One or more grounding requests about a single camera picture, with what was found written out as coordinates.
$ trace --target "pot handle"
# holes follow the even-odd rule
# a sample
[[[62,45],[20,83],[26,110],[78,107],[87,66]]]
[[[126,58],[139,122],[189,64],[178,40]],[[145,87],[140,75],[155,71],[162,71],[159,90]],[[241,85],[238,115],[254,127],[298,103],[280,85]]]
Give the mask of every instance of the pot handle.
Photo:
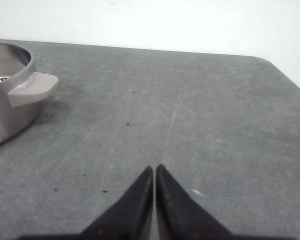
[[[56,76],[34,72],[26,81],[8,92],[13,108],[39,102],[49,97],[58,86]]]

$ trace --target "white wall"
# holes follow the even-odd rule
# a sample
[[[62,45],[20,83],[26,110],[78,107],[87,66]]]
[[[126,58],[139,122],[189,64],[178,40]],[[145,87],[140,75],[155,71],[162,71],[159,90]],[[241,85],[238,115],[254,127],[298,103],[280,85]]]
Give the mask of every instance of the white wall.
[[[0,0],[0,39],[257,56],[300,87],[300,0]]]

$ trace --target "gray countertop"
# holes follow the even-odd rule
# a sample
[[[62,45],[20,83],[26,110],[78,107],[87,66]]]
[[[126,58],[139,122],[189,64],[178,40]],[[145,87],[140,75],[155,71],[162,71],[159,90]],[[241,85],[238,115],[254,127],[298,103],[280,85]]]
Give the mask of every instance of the gray countertop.
[[[0,145],[0,240],[79,233],[159,163],[231,232],[300,238],[300,89],[270,62],[3,42],[60,85]]]

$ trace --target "gray plastic handle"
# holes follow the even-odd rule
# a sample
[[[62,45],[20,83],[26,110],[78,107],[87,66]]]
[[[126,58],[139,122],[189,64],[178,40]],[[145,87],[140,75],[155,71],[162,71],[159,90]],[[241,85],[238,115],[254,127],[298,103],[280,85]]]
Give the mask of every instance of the gray plastic handle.
[[[58,86],[58,78],[53,75],[34,72],[26,81],[8,92],[13,108],[39,102],[49,97]]]

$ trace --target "stainless steel pot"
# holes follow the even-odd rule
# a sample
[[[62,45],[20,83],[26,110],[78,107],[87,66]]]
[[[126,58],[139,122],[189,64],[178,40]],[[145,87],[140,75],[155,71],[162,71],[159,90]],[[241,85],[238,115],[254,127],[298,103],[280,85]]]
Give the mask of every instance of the stainless steel pot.
[[[36,72],[29,51],[0,42],[0,143],[38,115],[57,83],[56,76]]]

